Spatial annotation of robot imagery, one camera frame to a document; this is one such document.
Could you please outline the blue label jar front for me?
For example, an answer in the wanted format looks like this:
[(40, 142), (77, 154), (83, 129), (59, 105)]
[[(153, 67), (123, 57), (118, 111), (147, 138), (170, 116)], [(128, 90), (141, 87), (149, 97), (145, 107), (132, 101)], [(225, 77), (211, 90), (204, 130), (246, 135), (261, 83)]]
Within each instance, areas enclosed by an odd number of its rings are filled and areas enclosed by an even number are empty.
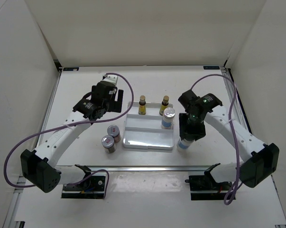
[(186, 151), (193, 143), (194, 141), (188, 141), (186, 139), (179, 139), (176, 146), (177, 146), (177, 150), (179, 152), (183, 152)]

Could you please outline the blue label jar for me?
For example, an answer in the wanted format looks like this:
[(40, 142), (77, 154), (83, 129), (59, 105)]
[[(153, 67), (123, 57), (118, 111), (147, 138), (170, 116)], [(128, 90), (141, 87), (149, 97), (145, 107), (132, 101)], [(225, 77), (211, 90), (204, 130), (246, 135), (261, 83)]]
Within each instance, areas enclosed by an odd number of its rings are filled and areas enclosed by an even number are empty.
[(193, 143), (194, 141), (188, 141), (186, 139), (179, 139), (176, 146), (177, 146), (177, 150), (179, 152), (183, 152), (186, 151)]
[(172, 107), (167, 107), (163, 111), (162, 121), (161, 121), (161, 128), (162, 129), (172, 129), (173, 122), (175, 117), (175, 110)]

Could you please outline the yellow bottle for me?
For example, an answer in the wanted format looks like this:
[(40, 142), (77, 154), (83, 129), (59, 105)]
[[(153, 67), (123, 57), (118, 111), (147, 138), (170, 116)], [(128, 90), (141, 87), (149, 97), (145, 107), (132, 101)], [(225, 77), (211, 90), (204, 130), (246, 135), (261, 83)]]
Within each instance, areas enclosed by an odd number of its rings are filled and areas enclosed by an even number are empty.
[(169, 105), (169, 96), (165, 95), (163, 97), (162, 103), (161, 103), (161, 107), (159, 110), (159, 114), (163, 115), (164, 114), (164, 110), (167, 108), (167, 106)]
[(146, 114), (146, 98), (144, 95), (141, 95), (139, 98), (138, 114), (140, 114), (140, 115)]

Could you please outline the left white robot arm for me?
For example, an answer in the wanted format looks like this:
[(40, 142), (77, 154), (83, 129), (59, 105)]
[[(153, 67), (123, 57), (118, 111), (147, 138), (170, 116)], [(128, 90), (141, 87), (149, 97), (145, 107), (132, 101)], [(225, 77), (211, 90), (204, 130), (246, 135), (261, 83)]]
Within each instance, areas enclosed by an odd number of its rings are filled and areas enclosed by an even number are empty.
[(73, 107), (63, 128), (56, 130), (33, 151), (25, 150), (21, 156), (23, 176), (44, 193), (52, 191), (57, 185), (74, 183), (80, 189), (89, 188), (91, 173), (87, 167), (74, 165), (58, 167), (57, 163), (68, 147), (87, 130), (93, 121), (107, 112), (120, 113), (123, 90), (119, 90), (117, 76), (109, 75), (92, 86), (91, 92)]

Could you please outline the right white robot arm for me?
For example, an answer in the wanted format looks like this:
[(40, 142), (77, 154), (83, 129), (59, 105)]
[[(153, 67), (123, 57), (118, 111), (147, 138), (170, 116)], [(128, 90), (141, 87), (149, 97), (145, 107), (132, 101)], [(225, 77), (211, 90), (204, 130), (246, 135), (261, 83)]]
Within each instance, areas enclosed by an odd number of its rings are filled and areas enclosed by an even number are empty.
[(188, 90), (178, 101), (185, 109), (184, 113), (179, 114), (179, 149), (187, 150), (193, 142), (205, 137), (204, 124), (208, 123), (234, 147), (239, 157), (235, 163), (216, 164), (205, 171), (206, 188), (214, 190), (221, 183), (234, 182), (236, 179), (254, 188), (276, 171), (279, 148), (274, 143), (265, 144), (232, 120), (222, 101), (215, 95), (199, 97)]

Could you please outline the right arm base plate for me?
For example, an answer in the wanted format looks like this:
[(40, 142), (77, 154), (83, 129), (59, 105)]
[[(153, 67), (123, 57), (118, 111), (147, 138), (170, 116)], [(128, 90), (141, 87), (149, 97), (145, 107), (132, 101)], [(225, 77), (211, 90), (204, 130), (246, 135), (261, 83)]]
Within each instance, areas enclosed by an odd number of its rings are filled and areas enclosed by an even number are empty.
[(211, 183), (204, 175), (191, 175), (185, 180), (189, 184), (191, 200), (224, 200), (232, 182)]

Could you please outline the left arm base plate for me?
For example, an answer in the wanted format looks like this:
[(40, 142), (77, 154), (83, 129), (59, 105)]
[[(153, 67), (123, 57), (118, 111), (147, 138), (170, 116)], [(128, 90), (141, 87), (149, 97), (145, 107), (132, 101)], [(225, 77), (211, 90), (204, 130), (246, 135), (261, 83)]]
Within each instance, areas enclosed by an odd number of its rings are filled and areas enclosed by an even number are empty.
[(62, 199), (95, 199), (105, 198), (108, 176), (105, 172), (98, 172), (88, 180), (77, 185), (64, 185)]

